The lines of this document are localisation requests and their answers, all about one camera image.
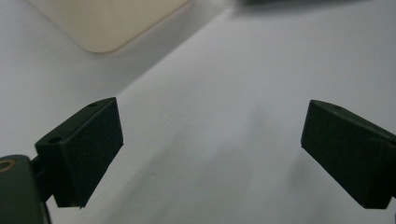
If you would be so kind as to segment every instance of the beige plastic tray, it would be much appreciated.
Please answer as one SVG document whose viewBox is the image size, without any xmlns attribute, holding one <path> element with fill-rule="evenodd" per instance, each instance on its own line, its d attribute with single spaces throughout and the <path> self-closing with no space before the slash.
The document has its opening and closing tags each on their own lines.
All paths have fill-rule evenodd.
<svg viewBox="0 0 396 224">
<path fill-rule="evenodd" d="M 190 0 L 27 0 L 84 49 L 121 47 Z"/>
</svg>

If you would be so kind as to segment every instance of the screw hole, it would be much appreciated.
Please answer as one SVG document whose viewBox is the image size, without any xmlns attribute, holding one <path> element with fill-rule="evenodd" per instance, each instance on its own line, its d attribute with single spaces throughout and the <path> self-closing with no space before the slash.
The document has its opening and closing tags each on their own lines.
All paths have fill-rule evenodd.
<svg viewBox="0 0 396 224">
<path fill-rule="evenodd" d="M 11 169 L 15 163 L 17 162 L 14 160 L 0 161 L 0 173 Z"/>
<path fill-rule="evenodd" d="M 49 143 L 55 144 L 55 143 L 59 143 L 61 140 L 62 140 L 61 137 L 54 137 L 54 138 L 51 138 L 51 139 L 49 140 Z"/>
</svg>

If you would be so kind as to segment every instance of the dark object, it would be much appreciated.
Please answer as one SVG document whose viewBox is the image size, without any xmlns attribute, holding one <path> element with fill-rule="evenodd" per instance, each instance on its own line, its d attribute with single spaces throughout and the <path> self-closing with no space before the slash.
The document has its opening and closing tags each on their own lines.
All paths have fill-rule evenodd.
<svg viewBox="0 0 396 224">
<path fill-rule="evenodd" d="M 41 138 L 38 156 L 0 159 L 0 223 L 50 223 L 45 201 L 84 207 L 122 147 L 115 98 L 90 104 Z"/>
<path fill-rule="evenodd" d="M 395 194 L 396 136 L 341 106 L 311 101 L 303 148 L 363 207 Z"/>
</svg>

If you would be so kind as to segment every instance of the white table surface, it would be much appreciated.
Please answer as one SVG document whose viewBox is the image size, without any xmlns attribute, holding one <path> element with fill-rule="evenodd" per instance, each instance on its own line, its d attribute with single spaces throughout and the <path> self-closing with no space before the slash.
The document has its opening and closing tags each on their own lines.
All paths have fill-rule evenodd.
<svg viewBox="0 0 396 224">
<path fill-rule="evenodd" d="M 125 146 L 86 208 L 49 200 L 54 223 L 394 223 L 394 201 L 361 208 L 300 138 L 310 99 L 396 133 L 395 22 L 392 0 L 195 1 L 95 55 L 3 0 L 0 156 L 33 158 L 42 135 L 116 95 Z"/>
</svg>

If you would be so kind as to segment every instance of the black plastic block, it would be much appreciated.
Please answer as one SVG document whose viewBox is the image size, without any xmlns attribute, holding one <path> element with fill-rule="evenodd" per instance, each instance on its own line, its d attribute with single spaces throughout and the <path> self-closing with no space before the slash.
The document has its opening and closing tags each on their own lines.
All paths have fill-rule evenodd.
<svg viewBox="0 0 396 224">
<path fill-rule="evenodd" d="M 115 98 L 87 105 L 36 144 L 60 207 L 84 207 L 123 145 Z"/>
<path fill-rule="evenodd" d="M 388 206 L 396 136 L 338 105 L 311 101 L 303 148 L 363 207 Z"/>
</svg>

